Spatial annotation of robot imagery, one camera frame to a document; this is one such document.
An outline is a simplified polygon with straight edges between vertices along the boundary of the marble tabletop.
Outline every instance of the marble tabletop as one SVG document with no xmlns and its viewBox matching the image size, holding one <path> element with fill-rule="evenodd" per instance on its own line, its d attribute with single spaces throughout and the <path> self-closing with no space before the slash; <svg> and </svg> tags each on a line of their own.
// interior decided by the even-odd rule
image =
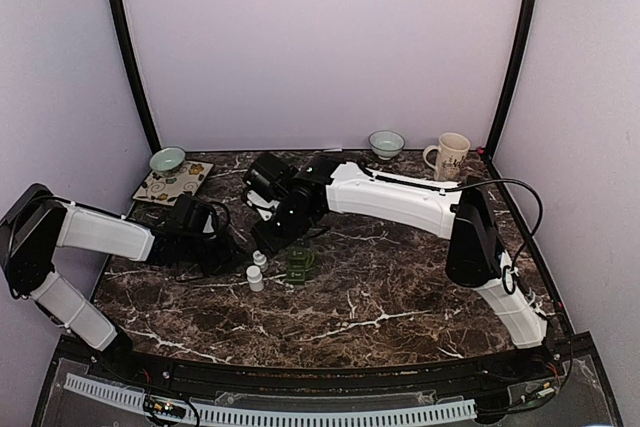
<svg viewBox="0 0 640 427">
<path fill-rule="evenodd" d="M 302 166 L 313 152 L 276 152 Z M 242 176 L 258 152 L 190 154 L 216 164 L 198 197 L 228 205 L 231 231 L 254 250 L 249 234 L 259 220 L 241 201 Z M 370 152 L 337 154 L 365 158 L 373 169 L 430 178 L 421 153 L 407 151 L 390 162 Z M 488 178 L 477 154 L 463 176 Z M 522 238 L 505 203 L 489 189 L 501 235 L 511 254 Z M 132 216 L 157 221 L 167 207 L 136 203 Z M 513 349 L 509 334 L 478 294 L 449 281 L 448 242 L 424 231 L 356 215 L 328 214 L 331 227 L 309 240 L 316 254 L 304 286 L 284 282 L 284 254 L 269 262 L 265 288 L 251 292 L 243 274 L 184 284 L 188 267 L 152 267 L 122 258 L 107 264 L 95 304 L 133 339 L 140 352 L 172 358 L 246 366 L 292 368 L 383 367 L 468 358 Z M 525 251 L 521 275 L 551 301 Z"/>
</svg>

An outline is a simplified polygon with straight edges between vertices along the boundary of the bowl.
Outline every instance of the bowl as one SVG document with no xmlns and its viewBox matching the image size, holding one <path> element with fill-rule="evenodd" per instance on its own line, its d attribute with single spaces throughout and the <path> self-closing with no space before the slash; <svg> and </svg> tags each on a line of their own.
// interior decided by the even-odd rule
<svg viewBox="0 0 640 427">
<path fill-rule="evenodd" d="M 404 138 L 390 130 L 380 130 L 369 136 L 369 144 L 374 154 L 382 160 L 389 160 L 402 152 Z"/>
<path fill-rule="evenodd" d="M 151 157 L 149 167 L 163 177 L 170 177 L 180 170 L 186 154 L 180 147 L 167 147 Z"/>
</svg>

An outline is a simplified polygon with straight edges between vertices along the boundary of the white mug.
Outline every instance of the white mug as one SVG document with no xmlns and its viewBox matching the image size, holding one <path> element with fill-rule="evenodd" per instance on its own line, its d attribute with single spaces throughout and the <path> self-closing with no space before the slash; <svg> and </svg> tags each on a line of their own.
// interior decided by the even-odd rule
<svg viewBox="0 0 640 427">
<path fill-rule="evenodd" d="M 471 142 L 460 134 L 447 132 L 438 139 L 438 145 L 430 145 L 424 152 L 422 158 L 427 166 L 434 170 L 435 180 L 458 180 L 460 178 L 460 167 L 467 158 Z M 432 164 L 427 160 L 427 155 L 437 150 L 436 163 Z"/>
</svg>

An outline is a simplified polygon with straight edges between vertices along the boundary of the mug handle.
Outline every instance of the mug handle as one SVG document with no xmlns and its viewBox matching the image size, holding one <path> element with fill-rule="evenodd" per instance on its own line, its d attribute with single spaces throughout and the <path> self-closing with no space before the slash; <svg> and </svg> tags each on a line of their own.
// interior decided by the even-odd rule
<svg viewBox="0 0 640 427">
<path fill-rule="evenodd" d="M 440 146 L 430 145 L 429 147 L 424 149 L 424 152 L 422 152 L 422 158 L 424 160 L 424 163 L 427 164 L 428 167 L 432 168 L 434 171 L 437 171 L 438 168 L 427 160 L 427 155 L 429 155 L 434 150 L 437 150 L 438 152 L 440 152 Z"/>
</svg>

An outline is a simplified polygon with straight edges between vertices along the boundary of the bottle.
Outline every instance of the bottle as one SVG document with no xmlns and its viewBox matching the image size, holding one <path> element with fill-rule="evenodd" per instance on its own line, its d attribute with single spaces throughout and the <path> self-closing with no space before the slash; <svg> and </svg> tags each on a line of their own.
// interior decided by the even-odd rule
<svg viewBox="0 0 640 427">
<path fill-rule="evenodd" d="M 262 272 L 260 272 L 260 267 L 257 265 L 252 265 L 247 269 L 247 280 L 249 281 L 249 288 L 254 292 L 260 292 L 264 289 Z"/>
<path fill-rule="evenodd" d="M 267 266 L 267 256 L 264 255 L 259 250 L 256 250 L 253 253 L 253 263 L 254 263 L 254 265 L 257 265 L 258 267 L 260 267 L 260 271 L 266 272 L 267 267 L 268 267 Z"/>
</svg>

